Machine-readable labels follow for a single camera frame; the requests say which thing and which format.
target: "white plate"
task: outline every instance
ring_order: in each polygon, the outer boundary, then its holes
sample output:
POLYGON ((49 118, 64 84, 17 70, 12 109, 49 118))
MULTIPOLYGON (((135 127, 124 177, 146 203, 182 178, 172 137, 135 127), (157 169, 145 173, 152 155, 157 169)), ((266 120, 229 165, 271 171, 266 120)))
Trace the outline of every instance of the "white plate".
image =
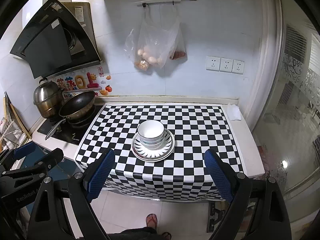
POLYGON ((149 150, 140 142, 138 133, 132 138, 131 149, 133 154, 140 160, 145 162, 158 162, 170 155, 174 149, 174 136, 173 134, 164 129, 164 142, 163 145, 157 150, 149 150))

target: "black range hood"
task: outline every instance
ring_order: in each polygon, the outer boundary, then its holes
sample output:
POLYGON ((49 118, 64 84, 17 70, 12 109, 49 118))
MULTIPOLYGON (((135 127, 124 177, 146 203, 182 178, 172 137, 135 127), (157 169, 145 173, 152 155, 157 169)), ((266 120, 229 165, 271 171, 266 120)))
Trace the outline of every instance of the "black range hood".
POLYGON ((36 12, 10 53, 30 64, 34 78, 100 64, 87 33, 58 0, 48 0, 36 12))

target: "white countertop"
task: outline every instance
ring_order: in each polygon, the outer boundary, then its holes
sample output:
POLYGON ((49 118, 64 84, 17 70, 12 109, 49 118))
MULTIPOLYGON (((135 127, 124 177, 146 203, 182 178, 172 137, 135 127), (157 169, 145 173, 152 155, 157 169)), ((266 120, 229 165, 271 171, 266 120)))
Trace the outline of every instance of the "white countertop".
MULTIPOLYGON (((109 105, 121 105, 127 103, 125 102, 108 102, 109 105)), ((139 103, 130 103, 130 105, 139 105, 139 103)), ((149 103, 150 105, 157 105, 157 104, 177 104, 177 103, 149 103)), ((179 103, 179 105, 190 105, 186 103, 179 103)), ((225 112, 227 111, 227 105, 222 105, 225 112)), ((60 148, 63 150, 64 157, 70 160, 74 160, 74 156, 76 150, 78 148, 77 145, 67 143, 53 137, 44 140, 45 136, 42 133, 37 132, 38 128, 41 124, 45 121, 45 119, 38 125, 35 129, 34 133, 32 134, 32 140, 42 146, 43 148, 48 149, 49 151, 54 150, 55 148, 60 148)), ((243 116, 241 115, 241 121, 230 121, 231 127, 233 129, 233 133, 237 139, 240 151, 243 156, 243 166, 244 166, 244 173, 248 177, 256 177, 264 174, 264 168, 262 165, 262 161, 257 149, 257 146, 253 140, 251 132, 248 128, 247 123, 245 122, 243 116)))

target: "pot lid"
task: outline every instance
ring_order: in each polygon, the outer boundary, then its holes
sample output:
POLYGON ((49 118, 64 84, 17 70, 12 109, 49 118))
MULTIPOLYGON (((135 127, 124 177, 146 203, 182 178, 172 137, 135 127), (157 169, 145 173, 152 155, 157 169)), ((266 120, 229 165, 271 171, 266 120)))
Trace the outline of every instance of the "pot lid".
POLYGON ((55 93, 57 93, 58 90, 59 87, 55 82, 48 82, 46 78, 41 79, 39 81, 39 86, 33 92, 33 104, 36 105, 41 103, 42 101, 45 101, 46 99, 52 97, 55 93))

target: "wall socket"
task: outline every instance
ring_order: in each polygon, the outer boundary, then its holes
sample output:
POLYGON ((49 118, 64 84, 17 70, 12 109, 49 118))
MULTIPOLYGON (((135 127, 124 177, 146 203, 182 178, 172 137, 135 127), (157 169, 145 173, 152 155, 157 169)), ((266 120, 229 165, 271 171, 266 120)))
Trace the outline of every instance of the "wall socket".
POLYGON ((219 67, 220 67, 220 58, 219 57, 207 56, 207 62, 205 65, 206 69, 219 71, 219 67))
POLYGON ((243 70, 244 70, 244 61, 234 60, 232 72, 237 74, 243 74, 243 70))
POLYGON ((220 71, 231 72, 233 59, 221 58, 220 71))

